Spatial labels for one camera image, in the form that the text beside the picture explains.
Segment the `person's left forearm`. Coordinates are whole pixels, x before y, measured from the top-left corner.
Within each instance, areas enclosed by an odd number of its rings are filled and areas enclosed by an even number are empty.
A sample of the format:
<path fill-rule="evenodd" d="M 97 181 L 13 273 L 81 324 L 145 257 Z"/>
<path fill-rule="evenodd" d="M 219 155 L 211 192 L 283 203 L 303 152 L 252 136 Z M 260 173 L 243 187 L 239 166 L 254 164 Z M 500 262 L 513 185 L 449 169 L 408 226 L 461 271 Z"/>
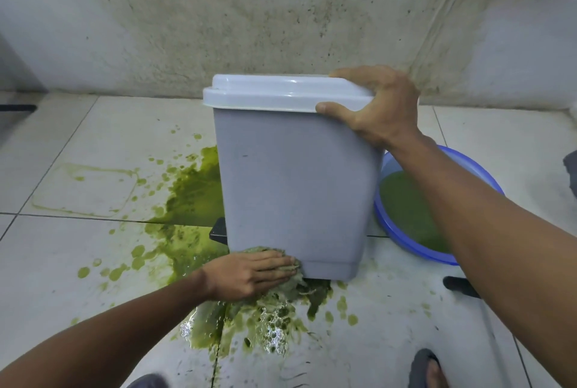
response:
<path fill-rule="evenodd" d="M 120 388 L 141 359 L 216 289 L 203 267 L 86 319 L 0 371 L 0 388 Z"/>

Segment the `blue plastic basin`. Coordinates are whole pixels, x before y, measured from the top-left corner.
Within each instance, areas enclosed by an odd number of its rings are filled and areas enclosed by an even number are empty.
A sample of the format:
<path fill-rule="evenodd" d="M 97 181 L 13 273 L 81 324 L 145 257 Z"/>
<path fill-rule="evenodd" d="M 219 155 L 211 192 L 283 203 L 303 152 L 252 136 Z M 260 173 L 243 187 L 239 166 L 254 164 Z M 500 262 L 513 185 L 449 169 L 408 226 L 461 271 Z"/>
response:
<path fill-rule="evenodd" d="M 394 159 L 394 157 L 389 153 L 385 153 L 382 159 L 381 172 L 379 177 L 379 186 L 377 188 L 376 194 L 373 200 L 373 209 L 376 222 L 383 228 L 387 236 L 392 239 L 401 248 L 411 252 L 423 259 L 434 261 L 437 263 L 443 263 L 451 266 L 458 266 L 458 262 L 455 256 L 445 253 L 436 252 L 428 248 L 419 245 L 413 240 L 409 239 L 404 233 L 402 233 L 392 222 L 392 220 L 387 216 L 383 204 L 380 199 L 380 183 L 381 181 L 391 173 L 403 171 L 400 164 Z"/>

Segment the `green stained cleaning cloth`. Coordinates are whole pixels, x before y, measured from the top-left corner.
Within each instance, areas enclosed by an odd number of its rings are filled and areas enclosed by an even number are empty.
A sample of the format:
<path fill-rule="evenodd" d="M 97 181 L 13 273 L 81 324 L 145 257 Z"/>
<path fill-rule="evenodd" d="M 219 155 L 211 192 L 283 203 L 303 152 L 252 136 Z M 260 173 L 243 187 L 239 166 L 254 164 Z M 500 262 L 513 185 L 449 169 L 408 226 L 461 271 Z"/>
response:
<path fill-rule="evenodd" d="M 241 309 L 245 306 L 279 306 L 281 304 L 293 303 L 300 298 L 307 296 L 308 285 L 305 282 L 301 270 L 302 263 L 294 259 L 290 265 L 282 265 L 271 268 L 270 271 L 291 271 L 292 274 L 286 281 L 275 288 L 271 288 L 264 294 L 257 294 L 248 299 L 230 303 L 230 308 Z"/>

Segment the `green liquid spill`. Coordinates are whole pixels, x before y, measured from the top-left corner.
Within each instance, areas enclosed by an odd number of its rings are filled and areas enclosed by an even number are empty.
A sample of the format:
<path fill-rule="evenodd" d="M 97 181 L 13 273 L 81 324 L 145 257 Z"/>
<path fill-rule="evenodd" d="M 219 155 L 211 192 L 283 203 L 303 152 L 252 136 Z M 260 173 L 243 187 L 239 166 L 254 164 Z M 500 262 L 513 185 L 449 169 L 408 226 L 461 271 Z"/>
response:
<path fill-rule="evenodd" d="M 30 199 L 30 207 L 40 215 L 115 220 L 121 231 L 129 221 L 136 220 L 126 214 L 128 206 L 160 196 L 162 189 L 169 192 L 164 205 L 153 205 L 150 219 L 141 219 L 142 231 L 155 244 L 148 248 L 135 246 L 131 265 L 101 267 L 101 260 L 95 259 L 91 267 L 78 270 L 79 279 L 99 270 L 101 293 L 111 290 L 127 271 L 147 266 L 153 281 L 169 284 L 228 253 L 225 242 L 208 236 L 217 219 L 224 216 L 217 147 L 208 146 L 186 157 L 178 153 L 173 162 L 166 164 L 155 158 L 149 161 L 161 166 L 162 178 L 145 177 L 137 168 L 121 170 L 61 162 L 48 171 Z M 156 278 L 156 263 L 162 261 L 171 270 L 164 279 Z M 316 336 L 295 314 L 296 307 L 307 305 L 307 317 L 312 322 L 332 298 L 332 285 L 347 288 L 342 281 L 310 278 L 305 282 L 310 292 L 307 296 L 279 306 L 231 309 L 230 304 L 222 302 L 205 303 L 191 312 L 172 338 L 182 337 L 192 349 L 206 350 L 213 362 L 220 352 L 230 354 L 232 338 L 239 330 L 245 335 L 241 344 L 244 349 L 284 356 L 302 333 Z"/>

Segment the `grey pedal bin white lid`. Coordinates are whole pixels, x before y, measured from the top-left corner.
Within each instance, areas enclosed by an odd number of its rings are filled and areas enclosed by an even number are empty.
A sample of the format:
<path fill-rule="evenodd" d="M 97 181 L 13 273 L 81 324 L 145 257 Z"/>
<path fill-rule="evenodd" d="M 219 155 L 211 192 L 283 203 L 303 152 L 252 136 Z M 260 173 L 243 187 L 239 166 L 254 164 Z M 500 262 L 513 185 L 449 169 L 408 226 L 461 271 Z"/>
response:
<path fill-rule="evenodd" d="M 383 154 L 315 107 L 359 111 L 372 98 L 322 75 L 214 75 L 203 103 L 213 109 L 231 251 L 285 251 L 310 279 L 357 275 Z"/>

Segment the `person's right forearm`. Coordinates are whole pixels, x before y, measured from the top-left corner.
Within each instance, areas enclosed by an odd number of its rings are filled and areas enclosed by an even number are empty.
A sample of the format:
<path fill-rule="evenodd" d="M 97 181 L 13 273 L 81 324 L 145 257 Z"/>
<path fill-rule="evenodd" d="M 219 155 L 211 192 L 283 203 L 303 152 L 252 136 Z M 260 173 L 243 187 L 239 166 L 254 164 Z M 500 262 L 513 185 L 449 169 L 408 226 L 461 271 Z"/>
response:
<path fill-rule="evenodd" d="M 480 297 L 564 388 L 577 388 L 577 237 L 510 201 L 419 130 L 384 147 L 411 176 Z"/>

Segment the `grey sandal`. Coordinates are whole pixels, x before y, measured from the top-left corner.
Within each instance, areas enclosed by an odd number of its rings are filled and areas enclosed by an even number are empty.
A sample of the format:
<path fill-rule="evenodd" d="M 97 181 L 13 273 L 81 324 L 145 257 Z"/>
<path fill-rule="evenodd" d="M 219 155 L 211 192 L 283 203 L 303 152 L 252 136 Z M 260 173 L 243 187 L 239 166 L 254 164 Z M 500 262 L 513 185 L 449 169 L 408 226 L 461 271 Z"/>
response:
<path fill-rule="evenodd" d="M 408 388 L 426 388 L 425 377 L 428 361 L 430 358 L 437 360 L 440 364 L 437 356 L 430 349 L 423 348 L 417 351 L 410 367 L 408 376 Z"/>
<path fill-rule="evenodd" d="M 150 373 L 134 380 L 126 388 L 170 388 L 170 385 L 164 375 Z"/>

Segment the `person's right hand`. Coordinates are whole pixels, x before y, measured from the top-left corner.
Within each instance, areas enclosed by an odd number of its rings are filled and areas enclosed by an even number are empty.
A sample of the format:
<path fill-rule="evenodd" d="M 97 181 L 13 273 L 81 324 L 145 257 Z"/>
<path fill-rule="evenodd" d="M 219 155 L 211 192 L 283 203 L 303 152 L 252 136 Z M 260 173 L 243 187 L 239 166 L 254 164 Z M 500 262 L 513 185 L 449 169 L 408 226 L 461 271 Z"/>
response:
<path fill-rule="evenodd" d="M 386 65 L 337 69 L 330 78 L 342 78 L 369 89 L 373 99 L 357 112 L 357 124 L 348 126 L 380 151 L 393 149 L 404 133 L 418 133 L 420 91 L 409 76 Z"/>

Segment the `person's right foot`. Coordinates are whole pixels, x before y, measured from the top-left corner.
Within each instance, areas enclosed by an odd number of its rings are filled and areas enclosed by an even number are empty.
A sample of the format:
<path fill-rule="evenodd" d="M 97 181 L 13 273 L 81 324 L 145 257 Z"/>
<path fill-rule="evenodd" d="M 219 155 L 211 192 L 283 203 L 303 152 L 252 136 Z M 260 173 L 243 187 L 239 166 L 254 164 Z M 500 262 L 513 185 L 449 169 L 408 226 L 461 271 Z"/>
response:
<path fill-rule="evenodd" d="M 425 388 L 450 388 L 440 364 L 433 358 L 428 361 Z"/>

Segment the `green liquid in basin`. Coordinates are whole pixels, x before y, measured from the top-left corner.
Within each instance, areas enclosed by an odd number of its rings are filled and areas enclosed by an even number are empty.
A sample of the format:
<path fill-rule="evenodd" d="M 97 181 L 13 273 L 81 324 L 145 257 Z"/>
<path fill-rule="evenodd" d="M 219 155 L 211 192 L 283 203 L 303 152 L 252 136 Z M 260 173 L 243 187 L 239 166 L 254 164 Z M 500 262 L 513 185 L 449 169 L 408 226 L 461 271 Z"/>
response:
<path fill-rule="evenodd" d="M 379 189 L 387 216 L 402 233 L 425 248 L 451 253 L 424 196 L 407 173 L 397 171 L 389 174 L 381 181 Z"/>

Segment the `person's left hand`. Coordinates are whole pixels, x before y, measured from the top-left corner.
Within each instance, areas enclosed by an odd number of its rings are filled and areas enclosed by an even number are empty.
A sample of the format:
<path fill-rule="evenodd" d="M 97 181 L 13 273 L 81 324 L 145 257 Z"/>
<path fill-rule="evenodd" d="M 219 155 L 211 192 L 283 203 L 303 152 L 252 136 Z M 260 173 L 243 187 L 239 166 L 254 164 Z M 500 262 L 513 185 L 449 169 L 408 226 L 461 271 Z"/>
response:
<path fill-rule="evenodd" d="M 241 253 L 227 254 L 201 267 L 206 297 L 212 301 L 236 302 L 264 294 L 276 286 L 251 286 L 246 281 Z"/>

